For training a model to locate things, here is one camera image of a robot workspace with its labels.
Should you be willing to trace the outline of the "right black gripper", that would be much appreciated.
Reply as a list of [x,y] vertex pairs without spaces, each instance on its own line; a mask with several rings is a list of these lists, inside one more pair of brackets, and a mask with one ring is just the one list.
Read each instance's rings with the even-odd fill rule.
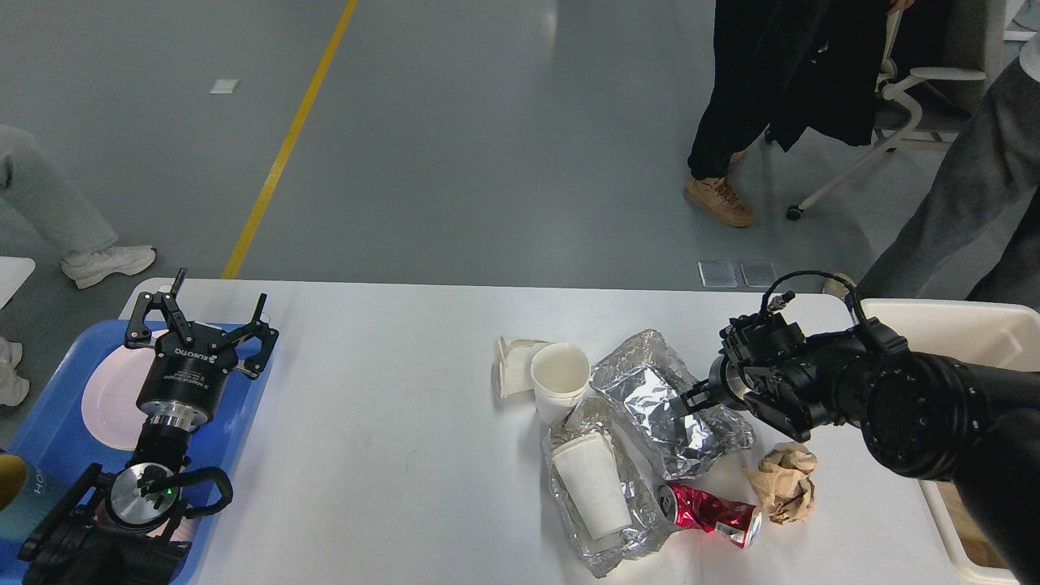
[[707,380],[691,386],[687,392],[679,395],[679,413],[695,414],[717,404],[731,409],[746,409],[743,397],[749,392],[739,368],[733,366],[727,356],[717,356]]

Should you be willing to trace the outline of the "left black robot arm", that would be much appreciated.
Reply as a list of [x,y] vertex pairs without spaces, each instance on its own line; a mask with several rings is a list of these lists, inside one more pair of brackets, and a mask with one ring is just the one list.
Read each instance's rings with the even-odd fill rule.
[[245,323],[187,317],[185,276],[82,333],[16,433],[28,474],[2,505],[4,584],[192,578],[280,334],[265,295]]

